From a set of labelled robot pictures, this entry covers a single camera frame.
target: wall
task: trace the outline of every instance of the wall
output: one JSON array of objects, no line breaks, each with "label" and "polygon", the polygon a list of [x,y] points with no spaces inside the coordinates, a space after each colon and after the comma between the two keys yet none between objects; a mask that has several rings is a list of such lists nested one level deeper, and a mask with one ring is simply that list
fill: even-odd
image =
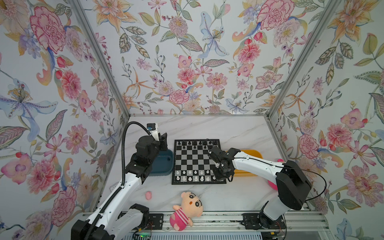
[{"label": "wall", "polygon": [[325,0],[82,1],[130,113],[266,113]]},{"label": "wall", "polygon": [[0,0],[0,39],[0,239],[69,239],[125,119],[65,0]]},{"label": "wall", "polygon": [[[382,239],[384,3],[346,0],[272,122],[290,159],[327,180],[310,201],[339,240]],[[314,182],[314,195],[324,181]]]}]

